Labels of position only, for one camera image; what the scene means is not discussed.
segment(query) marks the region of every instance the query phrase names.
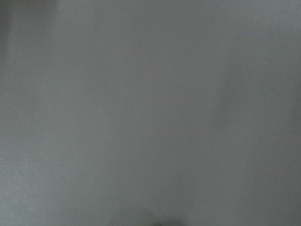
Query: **gray surface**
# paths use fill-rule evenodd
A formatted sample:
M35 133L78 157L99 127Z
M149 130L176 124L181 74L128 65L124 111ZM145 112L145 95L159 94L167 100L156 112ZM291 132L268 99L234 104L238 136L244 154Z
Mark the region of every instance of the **gray surface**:
M301 225L301 1L3 0L0 22L1 226Z

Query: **gray wall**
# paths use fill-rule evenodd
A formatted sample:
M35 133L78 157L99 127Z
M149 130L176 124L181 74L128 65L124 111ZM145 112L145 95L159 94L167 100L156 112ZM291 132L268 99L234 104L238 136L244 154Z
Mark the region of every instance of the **gray wall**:
M301 1L0 2L0 225L299 226Z

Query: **smooth gray tabletop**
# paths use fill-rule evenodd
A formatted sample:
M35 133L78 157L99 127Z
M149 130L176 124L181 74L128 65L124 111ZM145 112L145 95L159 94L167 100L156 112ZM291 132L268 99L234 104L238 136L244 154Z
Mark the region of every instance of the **smooth gray tabletop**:
M301 225L301 1L1 0L1 226Z

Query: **plain gray background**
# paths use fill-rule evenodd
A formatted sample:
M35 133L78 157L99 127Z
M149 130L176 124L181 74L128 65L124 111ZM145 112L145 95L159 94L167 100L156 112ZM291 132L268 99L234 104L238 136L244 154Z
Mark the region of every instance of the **plain gray background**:
M299 226L300 59L299 0L0 1L0 225Z

